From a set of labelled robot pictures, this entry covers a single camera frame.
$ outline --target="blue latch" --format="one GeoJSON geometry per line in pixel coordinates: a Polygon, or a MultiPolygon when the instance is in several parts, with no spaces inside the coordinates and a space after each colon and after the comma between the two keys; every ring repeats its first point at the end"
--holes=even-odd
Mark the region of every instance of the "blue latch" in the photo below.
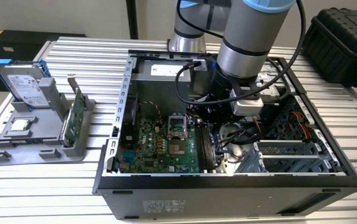
{"type": "Polygon", "coordinates": [[[42,65],[44,76],[46,77],[51,77],[51,73],[50,73],[50,70],[48,70],[48,67],[47,67],[47,63],[43,60],[43,58],[39,59],[39,64],[42,65]]]}
{"type": "Polygon", "coordinates": [[[8,65],[12,63],[12,59],[0,59],[0,64],[8,65]]]}

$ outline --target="wire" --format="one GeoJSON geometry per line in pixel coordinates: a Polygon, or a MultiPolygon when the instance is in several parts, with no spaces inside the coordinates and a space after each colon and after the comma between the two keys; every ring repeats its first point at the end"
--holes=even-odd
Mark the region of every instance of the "wire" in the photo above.
{"type": "Polygon", "coordinates": [[[205,29],[202,29],[201,27],[193,25],[193,24],[183,18],[183,15],[181,14],[181,2],[182,2],[182,0],[178,0],[178,1],[177,1],[177,7],[175,7],[177,15],[178,15],[179,19],[181,19],[181,20],[182,20],[182,21],[183,21],[191,28],[194,28],[194,29],[202,31],[203,33],[207,33],[207,34],[210,34],[210,35],[213,35],[213,36],[215,36],[215,37],[222,38],[222,35],[219,35],[219,34],[211,32],[211,31],[205,30],[205,29]]]}
{"type": "Polygon", "coordinates": [[[237,97],[233,97],[233,98],[227,98],[227,99],[222,99],[222,100],[217,100],[217,101],[206,101],[206,102],[194,102],[194,101],[190,101],[187,99],[185,99],[182,97],[182,95],[179,94],[179,91],[178,91],[178,79],[179,79],[179,76],[181,74],[183,73],[183,71],[189,70],[190,68],[189,67],[183,67],[178,73],[177,73],[177,76],[175,76],[175,94],[179,98],[179,100],[182,102],[185,102],[186,104],[190,104],[190,105],[198,105],[198,106],[207,106],[207,105],[221,105],[221,104],[226,104],[226,103],[230,103],[230,102],[234,102],[239,99],[243,99],[249,96],[253,96],[254,94],[259,93],[262,90],[267,89],[273,83],[276,83],[276,81],[284,76],[284,74],[288,72],[288,70],[290,69],[296,59],[297,59],[297,56],[300,55],[300,52],[301,52],[301,49],[302,49],[302,42],[304,42],[304,38],[305,38],[305,30],[306,30],[306,24],[305,24],[305,11],[304,11],[304,6],[302,6],[302,1],[301,0],[297,0],[297,6],[298,6],[298,10],[300,10],[300,15],[301,15],[301,36],[300,36],[300,40],[298,40],[298,43],[297,43],[297,47],[296,47],[296,50],[294,50],[294,54],[289,60],[289,63],[286,64],[286,66],[284,67],[284,70],[280,72],[280,74],[262,86],[259,87],[258,89],[253,90],[253,91],[249,91],[246,92],[243,95],[239,95],[237,97]]]}
{"type": "Polygon", "coordinates": [[[255,124],[255,126],[258,128],[258,131],[261,132],[261,128],[259,128],[259,125],[258,125],[257,117],[253,117],[253,121],[254,121],[254,124],[255,124]]]}
{"type": "Polygon", "coordinates": [[[245,134],[246,130],[247,129],[243,128],[243,130],[237,130],[237,131],[229,133],[226,138],[219,140],[218,145],[217,145],[217,150],[225,148],[237,137],[239,137],[242,134],[245,134]]]}
{"type": "MultiPolygon", "coordinates": [[[[294,111],[294,113],[297,113],[298,116],[302,117],[302,118],[305,119],[305,116],[304,116],[302,113],[300,113],[300,112],[297,112],[297,111],[294,111]]],[[[309,131],[309,129],[308,129],[305,123],[300,123],[300,125],[302,125],[302,128],[304,128],[304,130],[305,130],[305,132],[306,132],[306,136],[308,136],[309,139],[310,139],[310,138],[312,138],[312,133],[310,133],[310,131],[309,131]]]]}
{"type": "Polygon", "coordinates": [[[162,124],[162,114],[161,114],[161,110],[159,110],[158,105],[154,104],[154,102],[151,102],[151,101],[142,101],[142,102],[139,102],[139,105],[142,105],[142,104],[151,104],[151,105],[155,106],[155,109],[158,111],[158,116],[159,116],[159,123],[162,124]]]}
{"type": "Polygon", "coordinates": [[[197,113],[193,109],[187,108],[187,109],[186,109],[186,112],[187,112],[193,117],[199,117],[198,113],[197,113]]]}
{"type": "MultiPolygon", "coordinates": [[[[296,112],[296,111],[292,111],[292,112],[290,112],[289,117],[288,117],[286,128],[285,128],[285,130],[284,130],[284,132],[282,132],[282,134],[281,134],[281,137],[284,137],[286,131],[289,130],[289,125],[290,125],[290,120],[292,120],[292,116],[290,116],[290,115],[292,115],[292,114],[294,114],[294,116],[296,116],[297,119],[301,118],[301,117],[304,117],[304,115],[302,115],[301,113],[298,113],[298,112],[296,112]]],[[[305,126],[300,121],[298,121],[298,125],[300,125],[300,127],[301,127],[301,129],[302,129],[305,138],[306,138],[306,139],[312,138],[312,134],[308,132],[308,128],[306,128],[306,126],[305,126]]]]}

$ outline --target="red wire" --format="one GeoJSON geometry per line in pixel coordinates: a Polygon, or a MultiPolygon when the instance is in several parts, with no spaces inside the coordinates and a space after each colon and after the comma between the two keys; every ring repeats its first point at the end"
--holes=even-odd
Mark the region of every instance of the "red wire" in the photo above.
{"type": "Polygon", "coordinates": [[[155,106],[155,109],[157,109],[157,111],[158,111],[158,116],[159,116],[159,123],[162,123],[162,114],[161,114],[161,110],[159,110],[158,105],[154,104],[154,102],[151,102],[151,101],[142,101],[142,102],[139,102],[139,105],[142,105],[142,104],[151,104],[151,105],[155,106]]]}
{"type": "MultiPolygon", "coordinates": [[[[302,113],[300,113],[300,112],[296,112],[296,113],[297,113],[302,118],[305,118],[305,116],[304,116],[302,113]]],[[[308,138],[310,139],[310,138],[312,138],[312,133],[310,133],[310,131],[309,131],[306,125],[302,124],[302,126],[304,126],[304,129],[306,130],[308,138]]]]}
{"type": "MultiPolygon", "coordinates": [[[[294,114],[296,115],[296,118],[300,118],[302,116],[302,114],[300,114],[298,112],[296,111],[292,111],[290,114],[294,114]]],[[[289,114],[289,119],[288,119],[288,124],[286,124],[286,128],[281,134],[281,136],[284,136],[284,134],[286,133],[288,129],[289,129],[289,124],[290,124],[290,114],[289,114]]],[[[312,137],[312,135],[308,133],[308,128],[304,126],[304,124],[301,122],[298,122],[298,125],[301,126],[302,128],[302,131],[304,131],[304,134],[305,134],[305,138],[309,139],[312,137]]]]}

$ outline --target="black cable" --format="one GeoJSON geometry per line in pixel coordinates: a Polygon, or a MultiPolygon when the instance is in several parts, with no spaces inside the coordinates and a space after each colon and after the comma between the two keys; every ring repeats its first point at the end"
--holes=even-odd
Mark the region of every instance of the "black cable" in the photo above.
{"type": "Polygon", "coordinates": [[[239,95],[234,98],[227,98],[227,99],[222,99],[222,100],[218,100],[218,101],[207,101],[207,102],[194,102],[194,101],[190,101],[190,100],[186,100],[182,95],[179,94],[179,91],[178,91],[178,79],[179,79],[179,76],[181,74],[183,73],[183,71],[186,71],[189,68],[182,68],[178,73],[177,73],[177,76],[175,76],[175,94],[179,98],[179,100],[182,102],[185,102],[186,104],[190,104],[190,105],[198,105],[198,106],[209,106],[209,105],[219,105],[219,104],[226,104],[226,103],[230,103],[233,101],[237,101],[239,99],[243,99],[249,96],[253,96],[254,94],[259,93],[262,90],[267,89],[270,87],[270,85],[284,76],[284,74],[288,72],[288,70],[290,69],[296,59],[297,59],[297,56],[300,55],[300,52],[301,52],[301,49],[302,49],[302,42],[304,42],[304,37],[305,37],[305,30],[306,30],[306,24],[305,24],[305,11],[304,11],[304,6],[302,6],[302,1],[301,0],[297,0],[297,6],[298,6],[298,11],[300,11],[300,15],[301,15],[301,36],[300,36],[300,40],[298,40],[298,43],[297,43],[297,47],[296,47],[296,51],[294,51],[294,54],[293,54],[293,57],[290,58],[289,60],[289,63],[288,65],[284,67],[284,70],[280,72],[280,74],[272,79],[272,81],[269,81],[262,87],[259,87],[257,90],[253,90],[253,91],[249,91],[246,94],[243,95],[239,95]]]}
{"type": "Polygon", "coordinates": [[[202,29],[201,27],[193,25],[193,24],[183,18],[183,15],[181,14],[181,7],[179,7],[179,6],[181,6],[181,1],[182,1],[182,0],[178,0],[178,1],[177,1],[177,7],[175,7],[177,15],[178,15],[179,19],[181,19],[181,20],[182,20],[182,21],[183,21],[191,28],[194,28],[194,29],[202,31],[203,33],[207,33],[207,34],[210,34],[210,35],[213,35],[213,36],[215,36],[215,37],[222,38],[222,35],[219,35],[219,34],[211,32],[211,31],[205,30],[205,29],[202,29]]]}

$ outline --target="white wall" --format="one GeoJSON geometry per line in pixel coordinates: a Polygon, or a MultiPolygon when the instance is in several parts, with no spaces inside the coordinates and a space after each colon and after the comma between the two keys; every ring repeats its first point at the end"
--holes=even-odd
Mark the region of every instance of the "white wall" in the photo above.
{"type": "MultiPolygon", "coordinates": [[[[330,7],[357,10],[357,0],[302,0],[306,11],[308,26],[313,16],[330,7]]],[[[174,30],[175,0],[138,0],[138,32],[139,38],[146,40],[166,40],[174,30]]],[[[298,41],[300,16],[294,6],[288,14],[276,46],[294,47],[298,41]]],[[[206,35],[206,42],[219,43],[221,40],[206,35]]]]}
{"type": "Polygon", "coordinates": [[[130,39],[125,0],[0,0],[0,29],[130,39]]]}

